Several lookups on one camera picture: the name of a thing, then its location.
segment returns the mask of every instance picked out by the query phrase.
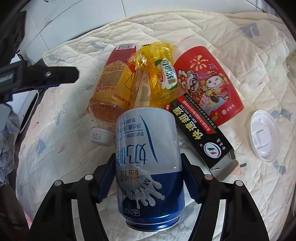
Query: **white tile wall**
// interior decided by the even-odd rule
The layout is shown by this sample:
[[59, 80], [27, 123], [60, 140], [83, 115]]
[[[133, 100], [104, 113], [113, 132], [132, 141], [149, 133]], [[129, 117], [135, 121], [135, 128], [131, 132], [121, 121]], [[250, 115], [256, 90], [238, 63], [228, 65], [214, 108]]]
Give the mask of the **white tile wall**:
[[253, 4], [254, 6], [257, 6], [258, 0], [247, 0], [249, 3]]
[[208, 12], [237, 13], [256, 11], [256, 7], [245, 0], [122, 0], [127, 17], [146, 12], [168, 9], [197, 9]]
[[82, 0], [32, 0], [27, 6], [38, 32], [67, 9]]
[[48, 49], [75, 36], [124, 18], [121, 0], [83, 0], [62, 13], [40, 33]]
[[30, 12], [28, 11], [28, 7], [25, 7], [22, 11], [26, 11], [27, 13], [25, 22], [25, 37], [19, 47], [20, 54], [25, 51], [33, 39], [38, 35], [38, 30], [35, 26], [35, 23], [33, 22]]
[[32, 0], [20, 49], [35, 63], [44, 51], [79, 34], [140, 13], [176, 8], [237, 13], [268, 7], [264, 0]]
[[45, 51], [48, 51], [48, 49], [38, 34], [23, 52], [22, 56], [29, 61], [30, 65], [33, 65], [42, 58]]

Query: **black clamp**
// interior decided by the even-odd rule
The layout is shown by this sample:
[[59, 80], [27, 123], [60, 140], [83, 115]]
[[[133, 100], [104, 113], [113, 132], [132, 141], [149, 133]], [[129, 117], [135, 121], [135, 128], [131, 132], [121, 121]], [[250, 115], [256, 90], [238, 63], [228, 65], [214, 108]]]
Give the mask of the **black clamp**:
[[[200, 167], [191, 165], [184, 153], [181, 159], [189, 194], [202, 204], [189, 241], [212, 240], [221, 199], [226, 199], [221, 241], [269, 240], [259, 210], [241, 181], [219, 182], [212, 175], [205, 175]], [[76, 241], [72, 199], [77, 199], [84, 240], [108, 241], [96, 203], [107, 197], [114, 177], [115, 153], [93, 175], [86, 175], [78, 182], [55, 181], [36, 213], [28, 241]]]

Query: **white fabric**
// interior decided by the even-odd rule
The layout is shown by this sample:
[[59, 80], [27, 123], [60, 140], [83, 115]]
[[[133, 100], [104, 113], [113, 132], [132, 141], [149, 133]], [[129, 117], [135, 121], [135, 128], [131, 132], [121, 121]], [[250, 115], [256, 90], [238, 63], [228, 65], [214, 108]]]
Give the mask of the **white fabric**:
[[[46, 91], [37, 107], [20, 151], [17, 170], [17, 196], [33, 219], [46, 192], [57, 179], [77, 181], [106, 163], [115, 148], [89, 141], [93, 122], [86, 111], [97, 76], [112, 49], [119, 44], [148, 44], [167, 41], [173, 44], [197, 35], [219, 60], [237, 88], [244, 110], [220, 126], [235, 149], [238, 167], [227, 182], [241, 179], [250, 191], [264, 219], [271, 240], [283, 228], [295, 187], [295, 64], [290, 54], [295, 41], [277, 17], [258, 12], [217, 14], [193, 10], [138, 15], [94, 30], [44, 54], [48, 66], [76, 66], [80, 78]], [[147, 105], [149, 88], [142, 81], [137, 106]], [[281, 148], [278, 161], [263, 163], [256, 158], [249, 141], [250, 118], [256, 110], [266, 110], [276, 119]], [[180, 133], [181, 152], [193, 164], [198, 159]], [[143, 233], [128, 228], [117, 210], [116, 195], [98, 205], [110, 240], [187, 240], [199, 206], [186, 192], [186, 207], [174, 228], [158, 233]], [[219, 240], [224, 207], [220, 208], [214, 240]], [[77, 213], [74, 213], [78, 227]]]

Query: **bottle cap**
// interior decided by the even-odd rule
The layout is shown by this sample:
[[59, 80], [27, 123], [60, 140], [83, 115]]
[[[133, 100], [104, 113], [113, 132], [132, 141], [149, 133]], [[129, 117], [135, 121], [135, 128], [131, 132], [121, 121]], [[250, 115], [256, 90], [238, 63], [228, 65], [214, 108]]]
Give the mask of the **bottle cap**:
[[91, 138], [92, 143], [96, 143], [102, 146], [112, 146], [114, 141], [114, 133], [105, 129], [93, 127], [91, 129]]
[[250, 140], [256, 156], [272, 163], [279, 155], [281, 145], [279, 130], [272, 116], [264, 110], [257, 110], [251, 119]]

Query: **candy wrapper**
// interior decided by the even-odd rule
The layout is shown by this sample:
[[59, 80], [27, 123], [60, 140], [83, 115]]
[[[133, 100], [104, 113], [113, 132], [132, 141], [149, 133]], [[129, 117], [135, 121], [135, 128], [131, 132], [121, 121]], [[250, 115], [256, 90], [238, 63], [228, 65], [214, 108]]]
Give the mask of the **candy wrapper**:
[[176, 99], [178, 79], [173, 67], [172, 51], [175, 46], [155, 42], [138, 50], [129, 62], [148, 72], [150, 82], [150, 106], [162, 108]]

